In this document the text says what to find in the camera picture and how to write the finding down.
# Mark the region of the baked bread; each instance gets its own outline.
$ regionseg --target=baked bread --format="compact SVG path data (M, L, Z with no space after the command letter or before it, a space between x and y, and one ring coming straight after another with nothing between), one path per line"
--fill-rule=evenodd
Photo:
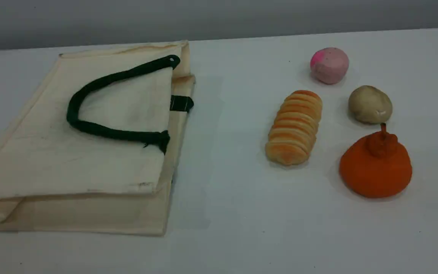
M297 90L276 114L265 146L269 160L285 166L309 159L322 114L322 99L314 92Z

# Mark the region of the green rope handle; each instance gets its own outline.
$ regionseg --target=green rope handle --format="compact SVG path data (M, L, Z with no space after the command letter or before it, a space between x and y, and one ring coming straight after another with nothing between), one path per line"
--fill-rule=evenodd
M168 142L170 142L170 135L168 135L167 130L163 132L135 132L112 129L96 123L80 120L79 109L87 95L91 94L92 92L96 92L97 90L100 90L117 81L123 81L145 75L167 67L172 67L172 69L175 69L179 63L180 58L178 56L169 55L126 71L101 77L88 83L78 92L76 92L70 99L67 108L67 122L73 128L88 134L109 139L141 142L144 143L145 147L148 145L156 145L160 148L160 151L165 154L167 152Z

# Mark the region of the table surface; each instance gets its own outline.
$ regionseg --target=table surface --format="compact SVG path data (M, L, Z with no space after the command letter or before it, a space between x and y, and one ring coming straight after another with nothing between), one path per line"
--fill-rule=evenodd
M0 273L438 273L438 29L193 41L196 106L187 123L163 238L0 233ZM309 60L335 46L351 59L333 86ZM0 134L59 53L106 46L0 51ZM379 130L348 117L360 85L389 95L388 130L413 178L395 198L349 191L339 158ZM280 168L263 146L283 99L323 99L309 162Z

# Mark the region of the pink ball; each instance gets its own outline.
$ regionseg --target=pink ball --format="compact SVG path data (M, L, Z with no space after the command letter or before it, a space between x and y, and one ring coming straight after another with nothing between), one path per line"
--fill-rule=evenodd
M311 59L311 71L319 81L331 85L339 83L349 68L347 54L338 48L325 48Z

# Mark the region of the gray wall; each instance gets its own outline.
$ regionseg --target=gray wall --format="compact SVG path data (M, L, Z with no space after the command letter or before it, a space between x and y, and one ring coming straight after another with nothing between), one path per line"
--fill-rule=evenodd
M0 0L0 49L438 27L438 0Z

